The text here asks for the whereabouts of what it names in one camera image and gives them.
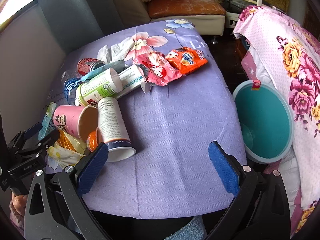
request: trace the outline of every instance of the pink floral blanket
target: pink floral blanket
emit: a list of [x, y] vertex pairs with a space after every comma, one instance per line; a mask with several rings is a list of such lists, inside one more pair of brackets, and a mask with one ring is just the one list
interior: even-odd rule
[[267, 7], [247, 7], [234, 34], [247, 38], [292, 108], [301, 207], [307, 210], [320, 198], [320, 43], [298, 22]]

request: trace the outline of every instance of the trash bin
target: trash bin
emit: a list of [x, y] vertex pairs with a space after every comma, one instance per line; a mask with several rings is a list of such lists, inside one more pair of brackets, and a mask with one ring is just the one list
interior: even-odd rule
[[257, 163], [282, 159], [293, 140], [293, 117], [282, 95], [268, 84], [252, 90], [253, 81], [233, 93], [247, 157]]

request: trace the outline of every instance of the pink paper cup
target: pink paper cup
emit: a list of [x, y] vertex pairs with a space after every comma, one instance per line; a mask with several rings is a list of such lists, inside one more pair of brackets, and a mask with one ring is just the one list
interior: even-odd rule
[[94, 106], [58, 106], [54, 126], [83, 142], [98, 127], [98, 109]]

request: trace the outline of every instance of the wooden floor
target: wooden floor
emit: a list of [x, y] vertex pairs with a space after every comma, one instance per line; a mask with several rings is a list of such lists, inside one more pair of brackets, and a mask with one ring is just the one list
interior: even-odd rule
[[210, 52], [220, 68], [224, 80], [230, 92], [243, 81], [248, 80], [239, 56], [235, 53], [236, 38], [232, 35], [232, 29], [225, 29], [223, 36], [218, 36], [218, 44], [212, 44], [212, 36], [202, 36], [208, 44]]

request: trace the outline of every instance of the cartoon character on cup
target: cartoon character on cup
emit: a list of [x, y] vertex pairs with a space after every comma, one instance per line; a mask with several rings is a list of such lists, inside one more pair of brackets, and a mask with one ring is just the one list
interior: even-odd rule
[[65, 125], [67, 124], [67, 117], [65, 114], [56, 115], [56, 122], [58, 123], [58, 128], [67, 133]]

